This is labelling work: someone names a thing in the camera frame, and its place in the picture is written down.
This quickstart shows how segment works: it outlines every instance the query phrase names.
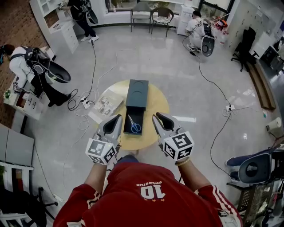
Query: hair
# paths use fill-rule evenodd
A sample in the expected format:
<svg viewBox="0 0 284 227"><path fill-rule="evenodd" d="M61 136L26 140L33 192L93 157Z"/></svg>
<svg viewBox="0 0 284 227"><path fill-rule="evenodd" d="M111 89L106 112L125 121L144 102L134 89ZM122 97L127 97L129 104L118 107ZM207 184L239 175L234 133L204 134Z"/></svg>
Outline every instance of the hair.
<svg viewBox="0 0 284 227"><path fill-rule="evenodd" d="M15 47L13 45L6 44L1 49L4 52L4 54L11 55L13 53Z"/></svg>
<svg viewBox="0 0 284 227"><path fill-rule="evenodd" d="M201 17L201 13L198 10L194 10L192 14Z"/></svg>

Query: yellow table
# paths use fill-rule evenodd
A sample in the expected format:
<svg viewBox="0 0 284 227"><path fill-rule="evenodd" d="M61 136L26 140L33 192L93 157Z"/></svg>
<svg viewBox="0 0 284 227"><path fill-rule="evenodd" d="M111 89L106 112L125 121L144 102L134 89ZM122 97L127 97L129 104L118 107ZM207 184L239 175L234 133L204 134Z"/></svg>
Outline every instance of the yellow table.
<svg viewBox="0 0 284 227"><path fill-rule="evenodd" d="M156 112L169 113L169 104L164 94L153 84L149 83L148 100L146 111L143 118L143 129L141 136L129 135L123 132L124 121L126 115L126 97L129 87L129 80L120 81L110 86L108 89L123 97L124 103L115 114L123 117L123 125L121 130L121 149L123 150L139 150L152 145L158 140L158 135L152 122L153 114Z"/></svg>

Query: black pants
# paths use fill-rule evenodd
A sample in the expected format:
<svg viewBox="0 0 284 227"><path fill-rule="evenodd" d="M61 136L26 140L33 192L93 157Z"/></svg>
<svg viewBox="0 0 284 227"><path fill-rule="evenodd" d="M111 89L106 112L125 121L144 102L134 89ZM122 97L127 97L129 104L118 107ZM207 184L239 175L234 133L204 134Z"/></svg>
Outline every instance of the black pants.
<svg viewBox="0 0 284 227"><path fill-rule="evenodd" d="M85 36L91 35L92 37L96 36L95 31L88 25L86 16L82 20L78 20L77 24L85 31Z"/></svg>
<svg viewBox="0 0 284 227"><path fill-rule="evenodd" d="M67 99L66 95L54 89L51 85L47 83L44 75L39 76L38 74L36 74L32 79L31 84L35 88L35 95L41 94L43 90L47 95L49 101L53 104L61 105Z"/></svg>

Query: scissors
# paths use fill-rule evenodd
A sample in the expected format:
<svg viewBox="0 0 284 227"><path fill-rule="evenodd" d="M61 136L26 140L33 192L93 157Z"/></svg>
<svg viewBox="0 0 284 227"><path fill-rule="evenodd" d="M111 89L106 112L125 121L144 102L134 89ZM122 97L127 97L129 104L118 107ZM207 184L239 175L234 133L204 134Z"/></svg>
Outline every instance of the scissors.
<svg viewBox="0 0 284 227"><path fill-rule="evenodd" d="M133 120L132 120L132 118L129 116L129 114L128 114L128 117L129 117L129 120L130 120L130 122L131 122L131 131L133 132L133 133L138 133L138 132L140 132L141 131L141 126L139 125L139 124L136 124Z"/></svg>

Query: red shirt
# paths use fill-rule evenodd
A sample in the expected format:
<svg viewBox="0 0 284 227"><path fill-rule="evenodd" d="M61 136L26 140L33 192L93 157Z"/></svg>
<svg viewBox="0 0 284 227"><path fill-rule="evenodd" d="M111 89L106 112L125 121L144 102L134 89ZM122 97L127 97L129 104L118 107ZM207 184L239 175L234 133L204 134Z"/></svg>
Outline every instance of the red shirt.
<svg viewBox="0 0 284 227"><path fill-rule="evenodd" d="M164 167L120 163L107 179L102 196L87 184L74 188L53 226L83 220L86 227L216 227L222 226L219 211L242 226L237 210L216 186L200 188L195 194Z"/></svg>

